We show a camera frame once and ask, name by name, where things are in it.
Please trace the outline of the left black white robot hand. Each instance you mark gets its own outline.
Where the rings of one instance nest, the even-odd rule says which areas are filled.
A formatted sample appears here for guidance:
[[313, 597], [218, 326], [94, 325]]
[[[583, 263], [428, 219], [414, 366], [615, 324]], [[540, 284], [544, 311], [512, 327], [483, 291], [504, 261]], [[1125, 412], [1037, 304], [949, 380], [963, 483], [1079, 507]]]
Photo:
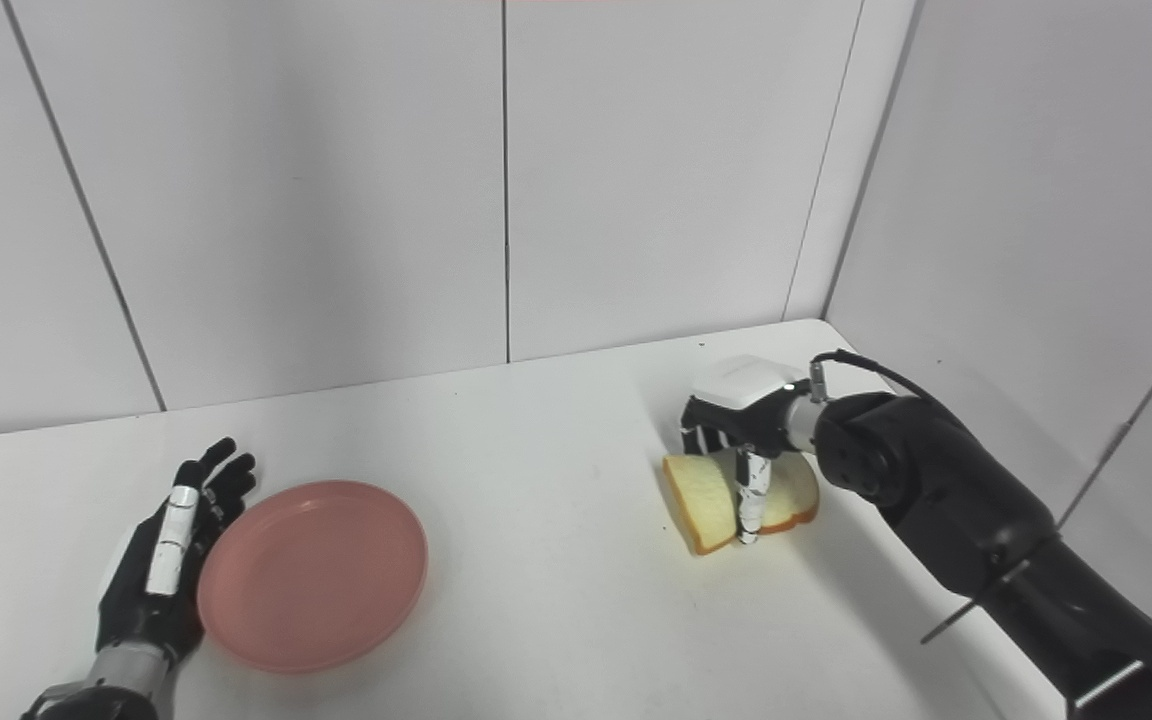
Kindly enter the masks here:
[[230, 437], [179, 465], [169, 497], [134, 529], [99, 602], [96, 651], [154, 647], [169, 669], [200, 646], [202, 566], [244, 511], [256, 460]]

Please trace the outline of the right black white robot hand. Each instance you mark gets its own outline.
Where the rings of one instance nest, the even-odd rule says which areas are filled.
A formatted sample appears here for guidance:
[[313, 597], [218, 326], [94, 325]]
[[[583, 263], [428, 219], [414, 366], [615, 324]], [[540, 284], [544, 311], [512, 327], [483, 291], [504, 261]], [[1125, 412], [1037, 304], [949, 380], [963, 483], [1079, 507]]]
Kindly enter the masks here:
[[736, 539], [753, 544], [764, 526], [773, 461], [817, 452], [820, 406], [794, 369], [741, 355], [696, 377], [680, 419], [685, 455], [735, 450]]

